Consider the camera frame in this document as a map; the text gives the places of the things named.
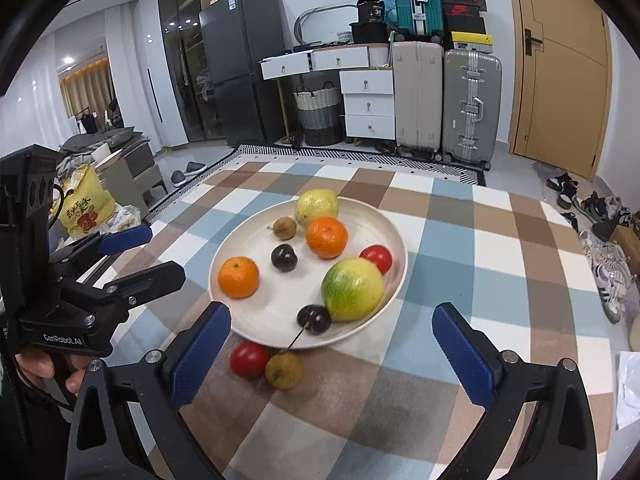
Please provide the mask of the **person's left hand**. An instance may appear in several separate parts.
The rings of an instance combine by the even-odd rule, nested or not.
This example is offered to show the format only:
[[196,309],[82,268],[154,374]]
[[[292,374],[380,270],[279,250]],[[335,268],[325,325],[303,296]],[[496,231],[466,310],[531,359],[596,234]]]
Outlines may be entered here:
[[[17,353],[14,358],[17,365],[37,388],[46,390],[46,380],[54,377],[55,368],[52,358],[40,349],[27,348],[21,353]],[[70,367],[72,372],[66,378],[65,388],[74,396],[77,396],[84,380],[86,368],[92,361],[90,356],[70,356]]]

